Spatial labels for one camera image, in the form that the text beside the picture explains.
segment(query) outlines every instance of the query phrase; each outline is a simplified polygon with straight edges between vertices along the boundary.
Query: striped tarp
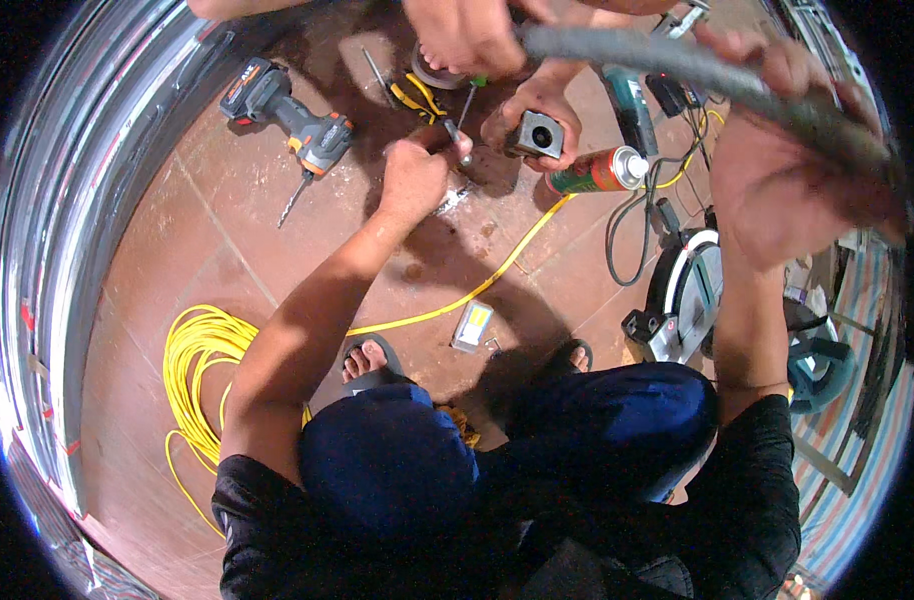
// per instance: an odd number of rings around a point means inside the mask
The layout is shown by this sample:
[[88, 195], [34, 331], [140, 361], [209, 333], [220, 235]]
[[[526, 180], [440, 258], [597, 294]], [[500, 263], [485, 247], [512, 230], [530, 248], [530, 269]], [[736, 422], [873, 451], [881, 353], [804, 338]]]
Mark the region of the striped tarp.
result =
[[81, 595], [95, 600], [158, 600], [159, 596], [80, 534], [16, 436], [7, 449], [7, 462], [50, 560]]
[[[870, 246], [866, 252], [853, 255], [847, 263], [835, 312], [873, 329], [890, 276], [890, 261], [882, 247]], [[847, 425], [863, 387], [872, 338], [854, 327], [836, 325], [841, 341], [849, 343], [853, 349], [856, 373], [847, 389], [823, 412], [795, 414], [791, 423], [796, 436], [830, 460], [842, 449], [838, 466], [850, 474], [864, 441], [854, 433], [847, 433]], [[847, 569], [870, 531], [895, 477], [914, 397], [913, 368], [906, 363], [898, 363], [898, 367], [867, 466], [853, 494], [846, 497], [833, 484], [827, 485], [801, 525], [800, 556], [791, 573], [799, 573], [807, 586], [819, 592], [828, 590]], [[818, 493], [823, 475], [799, 454], [794, 458], [793, 470], [794, 481], [800, 489], [800, 510], [804, 511]]]

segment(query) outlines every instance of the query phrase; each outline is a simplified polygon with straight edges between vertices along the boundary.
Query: foot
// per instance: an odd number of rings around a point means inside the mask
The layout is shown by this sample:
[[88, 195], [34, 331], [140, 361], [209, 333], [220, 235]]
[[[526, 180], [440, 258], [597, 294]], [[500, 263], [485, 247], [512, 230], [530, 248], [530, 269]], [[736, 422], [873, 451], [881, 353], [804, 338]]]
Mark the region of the foot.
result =
[[581, 346], [574, 348], [574, 351], [571, 352], [570, 362], [583, 373], [587, 372], [587, 367], [590, 365], [590, 359], [586, 355], [586, 350]]
[[384, 349], [377, 342], [367, 340], [351, 350], [350, 357], [343, 361], [343, 383], [349, 383], [385, 366], [387, 355], [384, 354]]

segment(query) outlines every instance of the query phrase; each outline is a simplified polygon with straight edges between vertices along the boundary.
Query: gray hose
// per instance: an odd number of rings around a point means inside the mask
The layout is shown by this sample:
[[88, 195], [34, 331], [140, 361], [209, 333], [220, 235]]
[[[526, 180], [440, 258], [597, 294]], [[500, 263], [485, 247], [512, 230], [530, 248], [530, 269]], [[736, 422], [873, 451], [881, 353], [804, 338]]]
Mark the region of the gray hose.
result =
[[864, 126], [824, 102], [781, 100], [751, 69], [729, 65], [696, 44], [626, 29], [525, 27], [520, 32], [531, 57], [612, 62], [644, 73], [666, 73], [774, 121], [850, 173], [892, 180], [890, 152]]

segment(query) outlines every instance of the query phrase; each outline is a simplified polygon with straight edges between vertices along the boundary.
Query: tiled floor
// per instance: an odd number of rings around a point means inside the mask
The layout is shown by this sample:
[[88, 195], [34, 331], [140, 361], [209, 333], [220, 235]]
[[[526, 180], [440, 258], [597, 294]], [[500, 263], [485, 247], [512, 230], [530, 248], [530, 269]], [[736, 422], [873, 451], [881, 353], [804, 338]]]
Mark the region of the tiled floor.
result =
[[[762, 15], [751, 0], [718, 0], [714, 21], [721, 28], [755, 27]], [[656, 20], [642, 17], [637, 26], [648, 31]], [[383, 104], [360, 47], [366, 44], [379, 65], [395, 65], [400, 73], [413, 43], [410, 27], [395, 10], [323, 9], [271, 54], [293, 67], [295, 96], [314, 113], [346, 113], [357, 124], [358, 141], [339, 166], [306, 190], [278, 230], [277, 217], [299, 178], [286, 138], [275, 125], [234, 135], [215, 100], [157, 174], [117, 250], [84, 386], [81, 449], [90, 514], [82, 524], [167, 597], [218, 597], [223, 553], [223, 540], [182, 496], [164, 454], [164, 436], [175, 426], [160, 378], [167, 331], [184, 308], [197, 303], [262, 325], [295, 284], [366, 219], [379, 194], [381, 150], [416, 122], [414, 114]], [[512, 86], [484, 88], [464, 128], [474, 135]], [[440, 95], [457, 110], [463, 93]], [[622, 143], [606, 92], [589, 70], [571, 84], [567, 97], [583, 120], [581, 151]], [[653, 99], [650, 104], [661, 149], [671, 157], [682, 154], [691, 141], [689, 128], [679, 118], [657, 115]], [[712, 139], [719, 124], [710, 128]], [[381, 272], [356, 325], [422, 313], [463, 296], [496, 270], [547, 210], [548, 199], [535, 195], [537, 174], [517, 160], [485, 152], [477, 153], [471, 169], [478, 190], [420, 225]], [[681, 221], [695, 224], [701, 219], [698, 200], [708, 201], [709, 187], [699, 161], [693, 161], [691, 173], [696, 195], [681, 181], [667, 196]], [[453, 174], [451, 187], [465, 182], [463, 175]], [[460, 311], [386, 332], [410, 377], [436, 400], [462, 405], [485, 434], [485, 447], [498, 444], [502, 434], [489, 421], [482, 396], [498, 398], [502, 386], [526, 378], [560, 340], [576, 335], [591, 342], [595, 369], [632, 361], [620, 320], [643, 306], [658, 248], [652, 236], [641, 283], [620, 288], [610, 279], [604, 229], [610, 211], [629, 196], [573, 199], [481, 296], [497, 311], [487, 336], [512, 350], [502, 360], [488, 362], [482, 349], [463, 354], [448, 346]], [[637, 210], [619, 232], [615, 256], [624, 276], [639, 260], [643, 226]], [[515, 376], [508, 378], [508, 372]], [[219, 366], [208, 377], [205, 410], [217, 423], [220, 393], [232, 367]], [[315, 408], [335, 399], [338, 384], [334, 369]], [[184, 485], [209, 514], [213, 476], [181, 439], [174, 440], [174, 449]]]

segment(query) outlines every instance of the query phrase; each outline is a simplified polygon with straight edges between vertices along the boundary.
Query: black shirt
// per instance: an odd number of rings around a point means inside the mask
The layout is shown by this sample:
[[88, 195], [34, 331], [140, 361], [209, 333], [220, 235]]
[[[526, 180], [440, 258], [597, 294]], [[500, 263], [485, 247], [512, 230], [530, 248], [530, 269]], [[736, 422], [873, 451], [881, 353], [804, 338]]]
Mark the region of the black shirt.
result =
[[[515, 482], [452, 534], [401, 552], [341, 541], [300, 488], [259, 462], [231, 456], [220, 463], [213, 496], [227, 537], [221, 593], [493, 597], [501, 582], [524, 572], [524, 589], [549, 597], [555, 588], [539, 586], [577, 569], [567, 557], [581, 556], [601, 567], [580, 577], [599, 577], [607, 597], [659, 597], [662, 591], [641, 591], [656, 586], [679, 594], [668, 597], [770, 598], [799, 555], [792, 459], [787, 399], [769, 396], [721, 430], [682, 505], [585, 507], [566, 489]], [[524, 553], [547, 558], [537, 569], [515, 556], [528, 546], [520, 546], [521, 522], [542, 532], [527, 538], [547, 540], [544, 555], [538, 547]]]

